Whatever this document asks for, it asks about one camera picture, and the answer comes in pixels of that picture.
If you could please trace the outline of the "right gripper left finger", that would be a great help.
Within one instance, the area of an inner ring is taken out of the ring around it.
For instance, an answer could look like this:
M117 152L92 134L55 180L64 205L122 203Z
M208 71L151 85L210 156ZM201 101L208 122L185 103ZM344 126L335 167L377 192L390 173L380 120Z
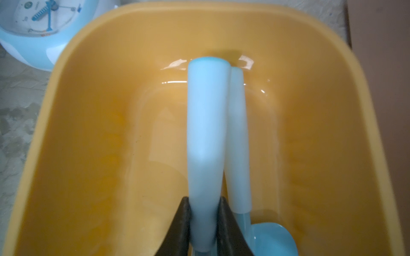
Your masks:
M191 208L183 197L156 256L187 256L190 246Z

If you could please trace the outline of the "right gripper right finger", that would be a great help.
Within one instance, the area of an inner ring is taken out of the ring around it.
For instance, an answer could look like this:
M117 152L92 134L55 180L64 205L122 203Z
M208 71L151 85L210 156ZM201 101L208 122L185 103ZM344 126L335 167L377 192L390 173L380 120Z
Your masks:
M227 199L220 198L217 212L217 255L253 256L240 227L231 211Z

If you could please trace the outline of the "blue shovel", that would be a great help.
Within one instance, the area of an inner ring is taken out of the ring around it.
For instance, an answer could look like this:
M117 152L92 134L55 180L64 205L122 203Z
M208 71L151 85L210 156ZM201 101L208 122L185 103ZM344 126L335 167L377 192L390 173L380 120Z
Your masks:
M252 224L250 154L243 71L231 69L228 94L225 178L228 205L253 256L296 256L296 243L280 224Z

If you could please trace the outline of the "blue shovel diagonal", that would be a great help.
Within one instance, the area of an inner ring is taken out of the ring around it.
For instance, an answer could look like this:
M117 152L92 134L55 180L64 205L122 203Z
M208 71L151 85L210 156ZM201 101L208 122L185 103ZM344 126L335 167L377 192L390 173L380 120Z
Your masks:
M231 65L203 57L187 70L187 173L190 242L195 252L209 253L215 244L227 133Z

